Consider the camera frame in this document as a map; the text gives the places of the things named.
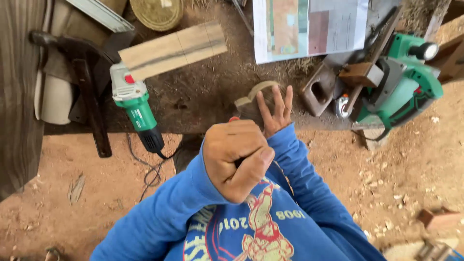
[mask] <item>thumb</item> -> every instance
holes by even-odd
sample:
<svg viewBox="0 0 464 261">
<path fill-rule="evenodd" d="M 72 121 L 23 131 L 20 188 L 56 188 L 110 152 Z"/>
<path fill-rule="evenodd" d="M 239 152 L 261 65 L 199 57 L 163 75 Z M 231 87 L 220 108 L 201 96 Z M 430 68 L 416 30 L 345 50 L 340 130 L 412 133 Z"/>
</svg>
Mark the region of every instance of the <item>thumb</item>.
<svg viewBox="0 0 464 261">
<path fill-rule="evenodd" d="M 271 147 L 263 147 L 248 156 L 229 181 L 229 185 L 236 191 L 234 203 L 242 203 L 251 190 L 265 176 L 275 151 Z"/>
</svg>

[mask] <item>wooden plank with pencil line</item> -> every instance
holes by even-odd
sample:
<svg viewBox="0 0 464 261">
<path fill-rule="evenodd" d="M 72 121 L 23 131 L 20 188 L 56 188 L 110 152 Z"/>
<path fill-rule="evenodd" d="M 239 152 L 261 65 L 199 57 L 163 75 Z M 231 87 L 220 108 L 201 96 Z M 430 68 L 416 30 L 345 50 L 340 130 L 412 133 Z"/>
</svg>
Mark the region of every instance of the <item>wooden plank with pencil line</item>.
<svg viewBox="0 0 464 261">
<path fill-rule="evenodd" d="M 135 80 L 144 80 L 227 51 L 221 25 L 207 22 L 119 51 Z"/>
</svg>

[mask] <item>dirt floor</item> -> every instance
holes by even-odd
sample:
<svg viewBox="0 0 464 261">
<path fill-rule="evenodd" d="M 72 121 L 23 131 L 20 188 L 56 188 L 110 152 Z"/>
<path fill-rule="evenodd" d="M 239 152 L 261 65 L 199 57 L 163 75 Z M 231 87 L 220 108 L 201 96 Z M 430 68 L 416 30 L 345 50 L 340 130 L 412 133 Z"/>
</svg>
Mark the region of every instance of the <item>dirt floor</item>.
<svg viewBox="0 0 464 261">
<path fill-rule="evenodd" d="M 437 40 L 443 43 L 460 35 L 463 24 L 457 20 L 442 27 Z M 350 131 L 298 133 L 318 173 L 376 247 L 457 236 L 458 250 L 464 250 L 464 225 L 428 232 L 415 221 L 422 208 L 444 205 L 464 211 L 463 85 L 446 85 L 441 100 L 393 131 L 388 144 L 374 153 Z M 132 137 L 138 156 L 151 164 L 159 162 Z M 164 139 L 170 154 L 180 136 L 168 134 Z M 138 201 L 148 171 L 132 158 L 125 134 L 110 135 L 110 140 L 113 157 L 99 159 L 91 135 L 44 138 L 38 176 L 23 193 L 0 203 L 0 257 L 43 257 L 46 247 L 57 246 L 70 260 L 88 259 L 114 222 Z M 172 177 L 172 162 L 161 173 L 163 179 Z M 80 175 L 85 185 L 78 202 L 70 205 L 68 188 Z"/>
</svg>

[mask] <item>sleeve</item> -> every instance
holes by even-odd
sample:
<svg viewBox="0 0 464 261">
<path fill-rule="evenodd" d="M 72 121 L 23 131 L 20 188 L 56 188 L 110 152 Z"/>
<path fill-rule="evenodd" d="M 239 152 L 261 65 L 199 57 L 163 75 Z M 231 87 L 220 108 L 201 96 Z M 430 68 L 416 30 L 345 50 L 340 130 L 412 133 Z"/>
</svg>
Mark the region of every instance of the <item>sleeve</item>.
<svg viewBox="0 0 464 261">
<path fill-rule="evenodd" d="M 228 203 L 211 183 L 202 151 L 203 146 L 185 171 L 168 179 L 116 222 L 90 260 L 159 259 L 170 242 L 186 236 L 187 221 L 193 214 L 207 205 Z"/>
<path fill-rule="evenodd" d="M 306 145 L 296 138 L 294 124 L 272 137 L 268 144 L 276 152 L 274 158 L 288 178 L 298 205 L 316 222 L 353 221 L 340 200 L 309 162 Z"/>
</svg>

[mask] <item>hammer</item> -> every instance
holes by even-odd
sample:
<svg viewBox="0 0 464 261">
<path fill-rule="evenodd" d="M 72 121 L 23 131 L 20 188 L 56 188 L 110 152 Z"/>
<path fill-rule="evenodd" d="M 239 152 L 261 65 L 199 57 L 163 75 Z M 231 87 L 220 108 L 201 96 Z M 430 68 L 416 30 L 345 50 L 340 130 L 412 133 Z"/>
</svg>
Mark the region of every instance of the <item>hammer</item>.
<svg viewBox="0 0 464 261">
<path fill-rule="evenodd" d="M 96 81 L 91 73 L 90 65 L 96 64 L 100 58 L 110 64 L 114 63 L 113 60 L 95 44 L 84 39 L 66 36 L 55 37 L 41 31 L 30 32 L 30 38 L 35 45 L 57 48 L 71 62 L 79 82 L 79 89 L 87 110 L 88 121 L 92 128 L 98 155 L 101 158 L 111 157 L 113 153 L 103 117 L 98 107 Z"/>
</svg>

